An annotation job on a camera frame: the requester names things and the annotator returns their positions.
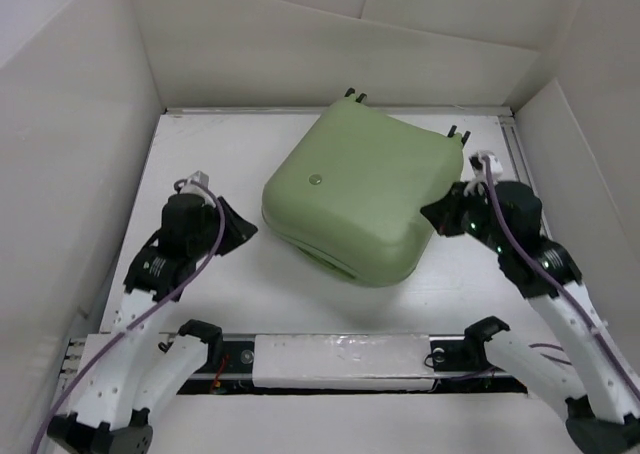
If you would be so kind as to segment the green hard-shell suitcase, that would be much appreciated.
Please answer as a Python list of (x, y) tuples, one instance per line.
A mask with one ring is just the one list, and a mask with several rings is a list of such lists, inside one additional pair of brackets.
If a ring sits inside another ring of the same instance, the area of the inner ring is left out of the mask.
[(266, 182), (261, 213), (280, 239), (336, 276), (371, 287), (416, 269), (434, 232), (421, 215), (461, 179), (470, 134), (423, 129), (348, 89)]

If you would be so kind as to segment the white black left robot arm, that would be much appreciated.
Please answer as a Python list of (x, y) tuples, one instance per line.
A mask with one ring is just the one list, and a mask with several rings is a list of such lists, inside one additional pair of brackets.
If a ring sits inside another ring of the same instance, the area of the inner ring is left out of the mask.
[(257, 232), (222, 197), (199, 183), (163, 206), (161, 225), (133, 258), (111, 337), (70, 384), (84, 391), (67, 412), (55, 410), (46, 435), (68, 453), (146, 453), (152, 424), (198, 369), (223, 361), (220, 327), (188, 320), (157, 357), (157, 336), (186, 287), (214, 256)]

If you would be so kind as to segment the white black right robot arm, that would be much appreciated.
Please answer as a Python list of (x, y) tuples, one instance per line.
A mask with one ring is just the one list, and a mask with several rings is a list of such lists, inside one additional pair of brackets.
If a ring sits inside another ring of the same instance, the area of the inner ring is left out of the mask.
[(420, 210), (443, 237), (468, 234), (493, 251), (501, 272), (548, 325), (570, 367), (519, 341), (489, 316), (463, 335), (432, 341), (440, 372), (499, 369), (550, 406), (583, 453), (639, 445), (639, 377), (613, 345), (568, 251), (542, 232), (542, 203), (520, 182), (456, 182)]

